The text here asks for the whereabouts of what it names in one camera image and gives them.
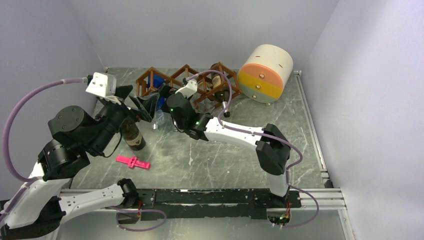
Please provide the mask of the olive green wine bottle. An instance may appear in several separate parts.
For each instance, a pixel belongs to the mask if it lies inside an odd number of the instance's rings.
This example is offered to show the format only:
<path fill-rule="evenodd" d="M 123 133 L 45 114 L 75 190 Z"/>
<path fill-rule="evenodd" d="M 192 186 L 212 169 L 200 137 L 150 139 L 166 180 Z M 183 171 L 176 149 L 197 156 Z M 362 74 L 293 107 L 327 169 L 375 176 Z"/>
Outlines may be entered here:
<path fill-rule="evenodd" d="M 217 89 L 221 84 L 226 83 L 227 81 L 222 78 L 222 76 L 219 73 L 212 72 L 210 74 L 211 82 L 212 82 L 212 89 Z M 231 110 L 228 106 L 228 100 L 230 98 L 230 90 L 227 85 L 223 85 L 221 89 L 216 91 L 214 94 L 214 97 L 218 100 L 219 106 L 224 109 L 227 107 L 227 109 L 224 111 L 223 116 L 225 118 L 229 118 L 231 116 Z"/>

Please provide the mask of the blue square bottle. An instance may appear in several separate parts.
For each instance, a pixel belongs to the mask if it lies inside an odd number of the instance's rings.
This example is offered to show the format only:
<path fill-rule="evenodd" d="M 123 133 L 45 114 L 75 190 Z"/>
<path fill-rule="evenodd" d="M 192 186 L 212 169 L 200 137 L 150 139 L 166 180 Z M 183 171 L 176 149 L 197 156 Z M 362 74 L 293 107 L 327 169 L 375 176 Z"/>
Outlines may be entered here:
<path fill-rule="evenodd" d="M 165 79 L 163 77 L 160 77 L 157 74 L 154 74 L 152 78 L 149 76 L 147 83 L 150 84 L 151 80 L 153 83 L 153 87 L 156 90 L 151 92 L 147 96 L 147 99 L 148 100 L 152 99 L 151 109 L 154 112 L 157 112 L 158 110 L 162 109 L 162 106 L 165 104 L 167 98 L 171 94 L 172 88 L 167 83 L 165 83 Z"/>

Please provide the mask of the brown wooden wine rack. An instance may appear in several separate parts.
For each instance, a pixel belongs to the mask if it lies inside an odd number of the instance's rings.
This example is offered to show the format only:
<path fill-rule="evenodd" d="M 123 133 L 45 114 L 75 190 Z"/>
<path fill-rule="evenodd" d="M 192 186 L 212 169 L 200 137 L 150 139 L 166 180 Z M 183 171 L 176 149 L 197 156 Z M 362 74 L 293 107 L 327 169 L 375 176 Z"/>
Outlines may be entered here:
<path fill-rule="evenodd" d="M 197 110 L 209 113 L 222 108 L 230 89 L 232 99 L 242 93 L 237 73 L 221 62 L 213 64 L 204 72 L 186 64 L 170 76 L 150 67 L 135 83 L 136 95 L 139 97 L 146 97 L 160 87 L 169 87 L 166 93 L 181 93 L 192 101 Z"/>

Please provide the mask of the dark green wine bottle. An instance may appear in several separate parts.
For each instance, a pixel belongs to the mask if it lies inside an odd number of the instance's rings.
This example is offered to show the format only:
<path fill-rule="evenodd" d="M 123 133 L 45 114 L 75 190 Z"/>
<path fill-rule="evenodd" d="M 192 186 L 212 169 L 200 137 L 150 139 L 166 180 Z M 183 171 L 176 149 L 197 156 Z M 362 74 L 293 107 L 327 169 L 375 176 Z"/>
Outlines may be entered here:
<path fill-rule="evenodd" d="M 126 144 L 133 151 L 140 151 L 146 146 L 146 141 L 140 132 L 136 123 L 131 119 L 126 119 L 121 127 L 120 131 Z"/>

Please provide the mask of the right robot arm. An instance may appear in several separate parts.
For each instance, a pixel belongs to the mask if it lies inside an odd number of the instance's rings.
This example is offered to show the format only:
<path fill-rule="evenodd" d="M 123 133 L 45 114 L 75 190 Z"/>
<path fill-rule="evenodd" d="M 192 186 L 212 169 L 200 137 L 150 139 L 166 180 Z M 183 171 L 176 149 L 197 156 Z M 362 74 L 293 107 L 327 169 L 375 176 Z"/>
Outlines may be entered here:
<path fill-rule="evenodd" d="M 275 207 L 282 207 L 288 202 L 286 163 L 292 148 L 275 125 L 269 123 L 261 128 L 221 121 L 211 114 L 195 111 L 181 93 L 170 95 L 165 104 L 177 128 L 190 138 L 223 142 L 255 151 L 261 169 L 269 177 L 270 202 Z"/>

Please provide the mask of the clear tall glass bottle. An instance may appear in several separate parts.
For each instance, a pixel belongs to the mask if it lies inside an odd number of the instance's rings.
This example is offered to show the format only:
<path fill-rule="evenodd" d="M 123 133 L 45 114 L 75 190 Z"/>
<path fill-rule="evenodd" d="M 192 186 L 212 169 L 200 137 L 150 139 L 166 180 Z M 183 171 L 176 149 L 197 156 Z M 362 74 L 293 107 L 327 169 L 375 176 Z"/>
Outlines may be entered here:
<path fill-rule="evenodd" d="M 154 117 L 152 119 L 152 130 L 158 130 L 160 125 L 163 124 L 165 120 L 164 112 L 159 109 L 154 113 Z"/>

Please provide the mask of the clear square labelled liquor bottle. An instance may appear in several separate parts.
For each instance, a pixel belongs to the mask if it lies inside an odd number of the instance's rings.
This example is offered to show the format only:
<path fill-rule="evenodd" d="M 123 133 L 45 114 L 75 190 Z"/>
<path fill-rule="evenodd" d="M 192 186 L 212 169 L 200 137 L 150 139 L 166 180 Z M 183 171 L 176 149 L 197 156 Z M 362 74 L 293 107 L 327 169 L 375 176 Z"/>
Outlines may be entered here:
<path fill-rule="evenodd" d="M 197 104 L 198 110 L 201 112 L 212 113 L 215 109 L 215 97 L 213 95 L 209 95 L 204 100 L 200 101 Z"/>

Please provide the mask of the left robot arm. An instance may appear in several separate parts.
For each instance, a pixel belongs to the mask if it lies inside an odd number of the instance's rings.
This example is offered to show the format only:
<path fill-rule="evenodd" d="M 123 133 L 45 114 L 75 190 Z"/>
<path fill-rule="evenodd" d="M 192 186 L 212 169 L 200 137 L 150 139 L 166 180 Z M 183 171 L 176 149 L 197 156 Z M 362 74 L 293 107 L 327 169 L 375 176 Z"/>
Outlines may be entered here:
<path fill-rule="evenodd" d="M 62 187 L 90 164 L 90 156 L 104 155 L 114 135 L 122 131 L 125 120 L 140 118 L 135 110 L 124 104 L 132 90 L 131 85 L 119 86 L 112 92 L 117 102 L 105 100 L 97 117 L 71 105 L 48 122 L 52 140 L 39 153 L 28 180 L 2 206 L 1 239 L 43 237 L 69 220 L 103 208 L 143 211 L 140 194 L 128 178 L 103 189 L 60 196 Z"/>

